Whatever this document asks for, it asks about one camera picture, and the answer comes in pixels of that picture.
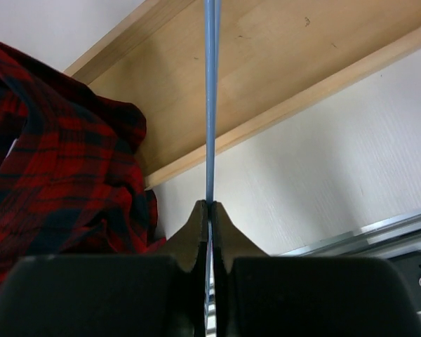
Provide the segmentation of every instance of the red plaid shirt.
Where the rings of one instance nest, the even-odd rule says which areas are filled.
[[[163,243],[153,240],[156,198],[133,158],[145,133],[134,105],[0,43],[0,283],[20,256]]]

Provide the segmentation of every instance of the blue strap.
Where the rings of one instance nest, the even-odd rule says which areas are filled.
[[[214,200],[215,124],[217,114],[218,44],[221,0],[204,0],[206,47],[206,202]]]

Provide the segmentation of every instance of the wooden shelf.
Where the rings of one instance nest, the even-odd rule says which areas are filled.
[[[202,0],[146,0],[67,74],[147,118],[147,187],[205,157]],[[421,0],[223,0],[218,152],[421,48]]]

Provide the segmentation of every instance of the metal strip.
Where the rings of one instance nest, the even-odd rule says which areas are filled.
[[[341,254],[367,254],[367,251],[381,250],[385,246],[396,246],[396,241],[413,242],[410,239],[421,231],[421,210],[373,223],[359,230],[344,233],[329,239],[304,246],[281,256],[305,256],[317,254],[335,256]]]

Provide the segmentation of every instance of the white wall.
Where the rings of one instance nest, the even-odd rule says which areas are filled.
[[[0,0],[0,41],[64,71],[143,0]]]
[[[0,40],[59,70],[141,0],[0,0]],[[216,198],[268,253],[421,208],[421,51],[224,152]],[[171,236],[204,196],[204,165],[161,186]]]

